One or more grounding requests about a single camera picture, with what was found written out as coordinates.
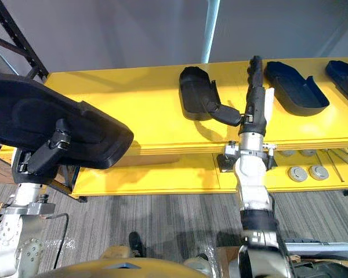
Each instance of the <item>black cable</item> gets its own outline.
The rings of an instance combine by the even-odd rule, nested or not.
[[[61,252],[62,247],[63,247],[64,239],[66,238],[66,232],[67,232],[67,228],[68,228],[68,220],[70,219],[70,216],[67,213],[61,213],[61,214],[52,215],[52,216],[49,216],[46,218],[46,219],[56,219],[56,218],[63,217],[63,216],[66,216],[66,223],[64,224],[62,240],[61,240],[60,245],[59,245],[59,249],[58,249],[58,253],[57,253],[57,257],[56,257],[56,261],[54,263],[53,269],[57,268],[59,255],[60,255],[60,252]]]
[[[271,197],[271,200],[272,200],[272,213],[273,213],[274,219],[276,219],[276,211],[275,211],[276,201],[275,201],[274,196],[271,195],[271,193],[268,192],[268,195]],[[286,247],[286,244],[285,244],[284,240],[282,239],[279,225],[280,225],[280,224],[277,222],[277,230],[276,230],[277,241],[280,242],[279,245],[282,247],[282,251],[283,251],[284,254],[288,257],[288,263],[289,263],[289,266],[290,266],[290,268],[291,268],[293,277],[296,277],[296,275],[295,275],[295,270],[294,270],[294,265],[292,264],[292,261],[291,261],[291,259],[290,259],[289,251],[288,251],[288,249],[287,249],[287,247]]]

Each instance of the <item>black metal frame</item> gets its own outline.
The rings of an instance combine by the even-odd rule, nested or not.
[[[15,43],[15,45],[13,45],[0,38],[0,46],[23,56],[28,61],[32,69],[29,71],[26,77],[32,79],[36,75],[38,75],[44,81],[48,77],[48,71],[32,49],[29,42],[22,34],[22,32],[19,30],[19,27],[17,26],[1,0],[0,23]]]

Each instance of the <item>black shoe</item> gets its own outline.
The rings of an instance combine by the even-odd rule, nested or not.
[[[137,232],[131,232],[129,234],[129,245],[135,258],[145,258],[145,248]]]

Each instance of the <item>floor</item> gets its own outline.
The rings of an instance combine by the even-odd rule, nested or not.
[[[15,186],[0,184],[0,201]],[[276,215],[283,237],[348,242],[348,196],[340,191],[276,193]],[[127,244],[137,231],[147,256],[176,262],[205,252],[217,275],[216,246],[232,246],[241,229],[233,194],[90,197],[77,203],[50,190],[56,213],[70,215],[58,267],[96,259],[111,245]],[[46,251],[40,271],[52,268],[64,219],[44,220]]]

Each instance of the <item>yellow shelf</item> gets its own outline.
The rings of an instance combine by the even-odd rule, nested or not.
[[[303,77],[314,76],[330,101],[314,116],[287,113],[275,99],[265,142],[278,149],[348,147],[348,101],[325,74],[330,58],[280,60]],[[246,105],[248,62],[201,64],[217,82],[222,103],[243,112]],[[217,153],[224,143],[238,140],[238,127],[215,120],[194,122],[182,114],[179,74],[184,65],[50,74],[46,85],[75,100],[86,101],[125,123],[135,135],[128,155]]]
[[[306,181],[292,181],[287,171],[300,166],[308,172],[309,166],[318,164],[315,156],[305,157],[296,153],[284,157],[276,153],[278,167],[267,172],[266,187],[270,192],[315,191],[348,188],[348,165],[331,154],[344,182],[341,182],[327,155],[319,152],[329,178],[317,181],[308,176]],[[216,155],[208,153],[181,155],[170,164],[112,167],[108,170],[81,171],[73,196],[173,194],[173,193],[232,193],[236,178],[233,173],[221,173]]]
[[[280,60],[295,67],[305,78],[313,75],[330,105],[317,115],[302,117],[287,113],[275,99],[265,142],[277,144],[279,150],[348,147],[348,101],[325,74],[329,60]],[[199,66],[217,81],[222,103],[243,112],[248,62]],[[154,155],[180,155],[179,161],[171,164],[81,170],[73,196],[234,192],[234,175],[221,173],[213,156],[222,153],[229,140],[238,140],[238,128],[215,120],[194,122],[183,116],[178,85],[184,67],[50,74],[45,85],[75,101],[88,102],[134,132],[135,140],[126,156],[144,155],[141,158],[149,158],[146,155],[152,155],[149,158],[152,159]],[[0,151],[0,157],[8,162],[11,155],[10,147],[3,147]],[[323,156],[322,161],[329,171],[327,180],[316,181],[311,177],[300,183],[290,180],[287,176],[289,167],[297,165],[307,170],[317,162],[315,158],[299,154],[285,158],[277,153],[275,158],[279,167],[267,173],[266,186],[272,192],[348,188],[348,165],[332,155],[345,179],[345,182],[340,182],[327,157],[323,153],[320,156]]]

